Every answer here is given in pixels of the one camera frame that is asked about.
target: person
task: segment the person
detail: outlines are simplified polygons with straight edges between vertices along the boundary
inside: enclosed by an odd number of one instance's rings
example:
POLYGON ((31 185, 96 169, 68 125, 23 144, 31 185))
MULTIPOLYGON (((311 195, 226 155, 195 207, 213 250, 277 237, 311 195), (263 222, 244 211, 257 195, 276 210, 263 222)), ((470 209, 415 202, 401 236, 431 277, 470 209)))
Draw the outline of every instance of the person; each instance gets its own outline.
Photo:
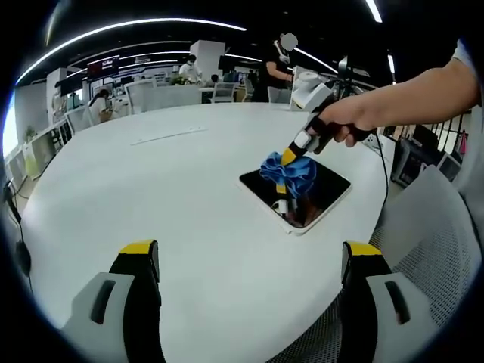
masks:
MULTIPOLYGON (((344 98, 319 115, 324 123, 343 125, 334 139, 352 147, 355 139, 345 124, 363 130, 377 127, 440 123, 482 103, 484 56, 482 42, 472 36, 459 40, 451 60, 442 68, 428 70, 407 82, 378 88, 344 98)), ((467 153, 454 184, 475 222, 478 236, 484 237, 484 119, 470 133, 467 153)))
POLYGON ((95 123, 105 123, 111 119, 113 111, 109 110, 106 105, 108 97, 109 92, 103 88, 89 102, 89 110, 95 123))
POLYGON ((206 81, 203 87, 215 87, 215 84, 219 81, 219 76, 212 74, 210 80, 206 81))
POLYGON ((249 70, 247 79, 250 80, 250 83, 252 83, 252 87, 255 88, 257 86, 257 75, 255 72, 253 72, 252 70, 249 70))
POLYGON ((56 123, 66 113, 66 97, 61 94, 61 85, 59 82, 55 85, 54 94, 52 95, 52 117, 56 123))
POLYGON ((75 110, 77 107, 81 105, 81 101, 79 99, 79 96, 73 92, 69 95, 69 98, 67 99, 67 110, 75 110))
POLYGON ((268 102, 269 92, 277 96, 281 93, 281 90, 287 89, 288 82, 293 81, 293 75, 288 69, 290 55, 281 45, 283 35, 280 34, 279 40, 275 40, 265 53, 252 102, 268 102))
POLYGON ((185 77, 191 83, 200 82, 202 77, 202 73, 195 64, 196 60, 197 57, 195 57, 193 54, 190 54, 188 56, 187 63, 183 64, 179 71, 180 76, 185 77))

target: crumpled blue cloth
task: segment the crumpled blue cloth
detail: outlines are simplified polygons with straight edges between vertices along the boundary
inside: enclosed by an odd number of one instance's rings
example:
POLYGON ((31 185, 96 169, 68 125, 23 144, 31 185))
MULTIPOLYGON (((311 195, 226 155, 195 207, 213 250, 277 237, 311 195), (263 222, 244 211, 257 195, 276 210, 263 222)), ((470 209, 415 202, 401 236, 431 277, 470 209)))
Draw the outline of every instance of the crumpled blue cloth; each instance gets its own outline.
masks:
POLYGON ((286 166, 281 165, 282 156, 272 153, 260 166, 259 173, 265 180, 276 184, 286 184, 294 198, 299 198, 311 189, 316 179, 316 162, 309 157, 301 157, 286 166))

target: led light strip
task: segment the led light strip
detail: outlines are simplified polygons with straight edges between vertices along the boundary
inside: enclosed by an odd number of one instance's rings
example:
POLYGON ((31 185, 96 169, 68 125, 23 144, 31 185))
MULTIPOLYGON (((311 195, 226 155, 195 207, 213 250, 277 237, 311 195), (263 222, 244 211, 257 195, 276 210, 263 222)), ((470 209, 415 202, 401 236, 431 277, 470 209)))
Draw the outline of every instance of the led light strip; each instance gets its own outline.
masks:
POLYGON ((190 52, 189 51, 156 51, 154 53, 143 53, 143 54, 129 55, 128 57, 121 57, 119 60, 121 61, 123 59, 143 57, 145 55, 157 55, 157 54, 190 54, 190 52))
POLYGON ((331 66, 328 66, 325 62, 323 62, 322 60, 319 60, 317 59, 314 55, 310 55, 310 53, 306 53, 305 51, 302 51, 301 49, 299 48, 294 48, 295 51, 298 51, 299 53, 301 54, 304 54, 306 57, 310 57, 311 59, 313 59, 314 61, 317 61, 318 63, 322 64, 323 66, 325 66, 326 68, 328 68, 329 70, 332 70, 333 72, 335 73, 338 73, 337 70, 335 70, 333 67, 331 66))
POLYGON ((145 64, 155 64, 155 63, 177 63, 178 61, 176 59, 168 59, 168 60, 156 60, 154 62, 144 62, 144 63, 138 63, 138 64, 130 64, 128 66, 122 66, 119 69, 122 70, 124 68, 129 68, 129 67, 136 67, 136 66, 144 66, 145 64))
POLYGON ((395 64, 393 63, 393 56, 388 54, 388 64, 390 65, 390 72, 395 73, 395 64))
POLYGON ((70 74, 69 76, 67 76, 67 77, 66 77, 66 79, 67 79, 67 78, 70 78, 70 77, 72 77, 72 76, 75 76, 76 74, 79 74, 79 73, 85 72, 86 70, 88 70, 88 69, 87 69, 87 68, 84 68, 83 70, 78 70, 77 72, 72 73, 72 74, 70 74))
POLYGON ((248 61, 262 62, 262 60, 260 60, 260 59, 251 58, 251 57, 244 57, 243 55, 225 54, 225 56, 226 57, 240 58, 240 59, 247 59, 248 61))
POLYGON ((373 15, 373 18, 377 23, 382 23, 380 12, 378 12, 377 4, 375 4, 375 0, 365 0, 366 4, 370 8, 370 11, 373 15))
POLYGON ((155 18, 155 19, 132 20, 132 21, 126 21, 124 23, 111 24, 111 25, 103 26, 101 28, 97 28, 97 29, 91 30, 90 32, 81 34, 80 36, 77 36, 75 38, 72 38, 71 40, 68 40, 67 42, 62 43, 61 45, 55 47, 54 49, 51 49, 49 52, 45 53, 38 60, 36 60, 32 65, 30 65, 30 67, 28 67, 20 75, 20 77, 18 77, 15 84, 18 84, 27 74, 32 72, 32 70, 34 68, 36 68, 38 65, 40 65, 40 63, 42 63, 46 59, 50 58, 53 54, 56 54, 58 51, 66 48, 68 45, 71 45, 75 42, 78 42, 81 39, 87 38, 89 36, 93 36, 94 34, 105 32, 107 30, 120 28, 122 26, 131 26, 131 25, 136 25, 136 24, 148 24, 148 23, 167 23, 167 22, 201 23, 201 24, 207 24, 207 25, 222 26, 222 27, 225 27, 225 28, 240 30, 242 32, 245 32, 247 30, 247 29, 242 28, 240 26, 235 26, 235 25, 231 25, 231 24, 219 23, 219 22, 210 21, 210 20, 186 19, 186 18, 182 18, 182 17, 160 17, 160 18, 155 18))

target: black shirt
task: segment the black shirt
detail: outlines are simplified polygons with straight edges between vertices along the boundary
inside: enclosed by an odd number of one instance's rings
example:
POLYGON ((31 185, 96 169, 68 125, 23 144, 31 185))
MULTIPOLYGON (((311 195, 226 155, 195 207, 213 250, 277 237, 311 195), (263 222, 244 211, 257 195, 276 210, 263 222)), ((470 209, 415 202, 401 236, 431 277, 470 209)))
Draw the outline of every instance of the black shirt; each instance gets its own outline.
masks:
MULTIPOLYGON (((283 55, 289 55, 282 47, 281 52, 283 55)), ((274 62, 277 70, 287 74, 291 74, 291 72, 287 69, 289 67, 289 64, 285 64, 279 59, 279 52, 276 49, 274 43, 271 43, 270 46, 266 49, 264 58, 262 59, 262 66, 259 72, 260 83, 264 87, 274 87, 279 89, 286 88, 286 81, 282 79, 277 79, 268 73, 267 62, 274 62)))

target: ceiling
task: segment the ceiling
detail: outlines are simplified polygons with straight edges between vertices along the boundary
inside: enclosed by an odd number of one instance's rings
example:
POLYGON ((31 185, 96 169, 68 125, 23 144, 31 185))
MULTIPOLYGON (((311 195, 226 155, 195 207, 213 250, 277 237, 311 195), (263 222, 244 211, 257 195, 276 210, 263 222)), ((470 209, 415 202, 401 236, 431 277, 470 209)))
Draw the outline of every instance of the ceiling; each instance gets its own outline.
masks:
MULTIPOLYGON (((194 18, 242 26, 247 31, 199 23, 149 23, 110 29, 61 49, 34 68, 19 85, 44 79, 58 67, 74 64, 84 68, 89 61, 110 55, 123 57, 157 51, 187 51, 190 44, 199 39, 225 42, 231 54, 260 59, 264 48, 283 32, 295 34, 299 40, 298 48, 333 68, 348 55, 350 65, 370 74, 370 78, 355 78, 382 86, 392 81, 388 53, 394 56, 397 82, 410 79, 428 68, 444 65, 455 48, 460 19, 451 2, 433 0, 376 0, 383 23, 374 21, 365 0, 319 1, 304 8, 295 4, 284 6, 282 2, 205 3, 59 2, 53 10, 50 27, 46 21, 45 28, 33 37, 31 51, 24 58, 24 70, 43 54, 75 36, 129 20, 194 18), (149 42, 165 43, 139 45, 149 42)), ((302 54, 295 53, 291 57, 295 64, 331 73, 302 54)), ((182 58, 182 54, 163 54, 151 60, 181 61, 182 58)), ((125 62, 132 64, 132 59, 125 62)))

